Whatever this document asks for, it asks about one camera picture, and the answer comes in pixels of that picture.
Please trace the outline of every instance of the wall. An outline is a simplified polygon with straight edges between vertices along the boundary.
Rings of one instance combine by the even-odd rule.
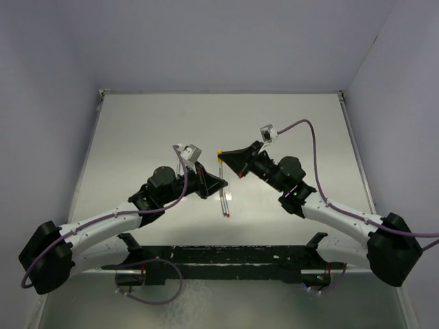
[[[35,292],[18,261],[36,227],[66,219],[97,87],[50,1],[0,1],[1,327],[22,328]]]
[[[345,89],[394,0],[57,0],[100,88]]]
[[[439,1],[397,1],[347,90],[377,210],[439,232]],[[437,328],[439,247],[408,278],[422,328]]]

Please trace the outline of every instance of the white table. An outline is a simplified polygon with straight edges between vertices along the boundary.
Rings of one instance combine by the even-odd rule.
[[[127,200],[155,168],[175,168],[174,143],[197,145],[203,150],[199,161],[217,174],[218,149],[247,147],[261,139],[260,127],[272,123],[279,130],[303,118],[316,129],[326,194],[370,212],[336,94],[106,95],[71,220]],[[307,172],[305,181],[315,186],[311,146],[304,125],[282,135],[268,152],[276,160],[298,157]],[[230,218],[222,216],[218,197],[190,195],[132,235],[141,245],[303,245],[316,232],[342,235],[287,214],[277,202],[278,193],[251,174],[239,180],[228,168],[224,171],[232,197]],[[325,328],[343,328],[343,323],[346,328],[403,328],[396,290],[369,273],[351,276],[344,287],[321,299],[281,282],[187,281],[178,300],[160,307],[115,295],[111,281],[112,274],[104,273],[68,281],[49,296],[44,328],[317,328],[322,321]],[[176,282],[168,281],[165,287],[139,293],[165,299],[175,288]]]

